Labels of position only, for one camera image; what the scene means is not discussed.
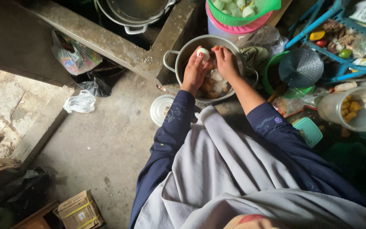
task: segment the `yellow strap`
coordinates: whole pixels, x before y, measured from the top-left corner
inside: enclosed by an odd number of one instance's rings
[[[96,217],[92,218],[91,220],[87,221],[85,224],[79,226],[77,229],[82,229],[83,227],[85,227],[87,224],[91,223],[92,221],[96,220],[100,215],[97,215]]]
[[[85,208],[85,207],[87,207],[88,205],[90,205],[92,202],[93,202],[93,201],[91,200],[90,202],[86,203],[85,205],[83,205],[83,206],[79,207],[78,209],[76,209],[76,210],[74,210],[74,211],[70,212],[70,213],[69,213],[69,214],[67,214],[67,216],[65,216],[62,220],[64,220],[65,218],[67,218],[67,217],[69,217],[69,216],[71,216],[71,215],[73,215],[74,213],[76,213],[76,212],[78,212],[78,211],[82,210],[83,208]]]

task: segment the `pink plastic bowl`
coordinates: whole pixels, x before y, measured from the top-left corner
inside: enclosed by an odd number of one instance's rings
[[[228,26],[224,25],[221,22],[217,21],[216,18],[211,14],[208,1],[206,1],[206,11],[207,16],[209,17],[210,21],[213,23],[215,27],[218,29],[221,29],[222,31],[229,33],[229,34],[235,34],[235,35],[244,35],[249,34],[251,32],[256,31],[257,29],[261,28],[270,18],[272,15],[272,11],[268,12],[267,14],[263,15],[262,17],[257,18],[255,21],[243,25],[243,26]]]

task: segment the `purple flower embroidery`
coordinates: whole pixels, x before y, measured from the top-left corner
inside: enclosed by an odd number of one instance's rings
[[[281,119],[281,118],[279,118],[279,117],[276,117],[276,118],[275,118],[275,122],[276,122],[276,123],[281,123],[281,122],[282,122],[282,119]]]

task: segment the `clear plastic jar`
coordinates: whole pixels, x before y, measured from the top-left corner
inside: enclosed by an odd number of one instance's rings
[[[362,108],[356,112],[357,116],[347,123],[341,114],[341,106],[349,95],[351,95],[351,101],[358,102]],[[317,110],[320,117],[326,121],[343,125],[353,131],[366,132],[366,86],[326,95],[318,104]]]

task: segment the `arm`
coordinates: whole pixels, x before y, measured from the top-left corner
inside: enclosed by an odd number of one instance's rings
[[[134,227],[141,208],[152,191],[172,170],[175,155],[183,145],[190,130],[191,117],[196,103],[194,97],[209,66],[209,62],[202,62],[202,56],[196,56],[196,51],[189,59],[180,91],[177,93],[162,126],[156,131],[154,143],[150,148],[149,160],[138,175],[129,228]]]
[[[300,133],[235,71],[232,54],[215,47],[218,70],[236,91],[247,119],[255,132],[275,145],[270,153],[290,171],[302,190],[338,196],[366,207],[366,199],[347,180],[333,171],[328,162],[307,146]]]

